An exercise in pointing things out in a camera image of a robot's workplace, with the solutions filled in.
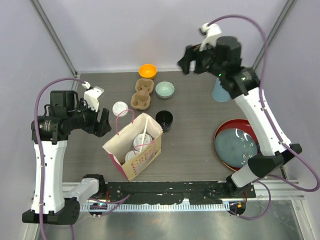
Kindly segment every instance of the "paper bag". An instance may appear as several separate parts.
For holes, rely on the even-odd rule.
[[[132,109],[128,109],[128,111],[133,112],[132,122],[118,132],[118,117],[121,112],[115,121],[117,134],[103,145],[103,149],[107,152],[116,168],[131,182],[161,153],[163,130],[148,114],[142,113],[134,119],[134,111]],[[147,119],[146,133],[152,137],[153,141],[143,148],[141,152],[136,150],[136,156],[124,163],[126,154],[134,149],[134,139],[144,132]]]

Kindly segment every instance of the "white cup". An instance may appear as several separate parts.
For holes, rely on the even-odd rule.
[[[129,152],[125,155],[124,161],[125,161],[125,162],[129,161],[129,160],[132,159],[135,155],[136,155],[136,154],[135,154],[134,151],[129,151]]]
[[[144,145],[144,146],[138,146],[141,144],[149,144],[152,142],[152,137],[149,134],[144,134],[141,133],[138,136],[135,137],[134,141],[133,141],[133,147],[135,150],[140,151],[140,149],[145,149],[146,147],[148,147],[148,145]]]
[[[125,102],[117,101],[112,107],[112,112],[117,117],[121,112],[123,112],[124,110],[127,110],[127,109],[129,109],[129,107]],[[121,113],[119,115],[119,117],[120,118],[124,117],[127,114],[128,114],[128,111],[124,111],[123,113]]]

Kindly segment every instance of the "cardboard cup holder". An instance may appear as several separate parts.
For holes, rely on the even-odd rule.
[[[148,109],[151,101],[150,94],[153,92],[154,87],[155,83],[152,79],[140,78],[136,81],[136,93],[131,98],[131,107],[137,110]]]

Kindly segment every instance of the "black cup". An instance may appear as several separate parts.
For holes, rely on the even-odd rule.
[[[170,126],[174,121],[174,116],[171,114],[171,112],[163,110],[155,115],[155,120],[158,124],[160,124],[163,132],[166,133],[170,130]]]

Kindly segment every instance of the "red bowl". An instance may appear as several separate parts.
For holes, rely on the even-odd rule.
[[[240,130],[244,131],[245,133],[249,134],[252,137],[252,139],[254,140],[254,142],[256,144],[258,144],[257,136],[255,135],[255,132],[252,129],[252,127],[250,126],[248,120],[246,120],[246,119],[232,119],[232,120],[226,121],[221,126],[219,126],[217,131],[214,134],[213,147],[214,147],[214,150],[215,150],[216,153],[217,153],[216,144],[215,144],[216,143],[216,137],[218,136],[219,133],[221,133],[223,130],[226,130],[226,129],[240,129]],[[231,170],[233,170],[235,172],[240,169],[240,167],[233,167],[233,166],[225,163],[223,161],[223,159],[220,158],[220,156],[219,156],[219,159],[222,161],[222,163],[224,165],[226,165],[229,169],[231,169]]]

